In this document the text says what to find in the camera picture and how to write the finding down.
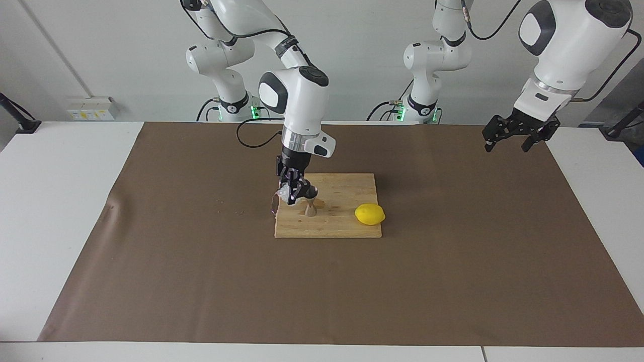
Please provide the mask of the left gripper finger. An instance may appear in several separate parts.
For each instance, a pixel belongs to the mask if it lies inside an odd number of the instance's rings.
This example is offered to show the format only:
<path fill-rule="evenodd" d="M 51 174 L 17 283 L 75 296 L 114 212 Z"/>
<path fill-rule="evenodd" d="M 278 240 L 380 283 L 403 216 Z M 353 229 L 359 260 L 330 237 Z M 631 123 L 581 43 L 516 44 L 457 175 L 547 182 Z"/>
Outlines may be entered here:
<path fill-rule="evenodd" d="M 501 116 L 493 116 L 486 126 L 481 131 L 483 138 L 485 139 L 485 151 L 487 153 L 492 152 L 496 143 L 505 140 L 512 136 L 510 126 L 512 124 L 512 119 L 504 118 Z"/>
<path fill-rule="evenodd" d="M 554 133 L 556 133 L 559 126 L 559 120 L 551 120 L 541 127 L 540 130 L 530 128 L 528 137 L 524 140 L 521 146 L 522 151 L 527 153 L 535 144 L 550 140 Z"/>

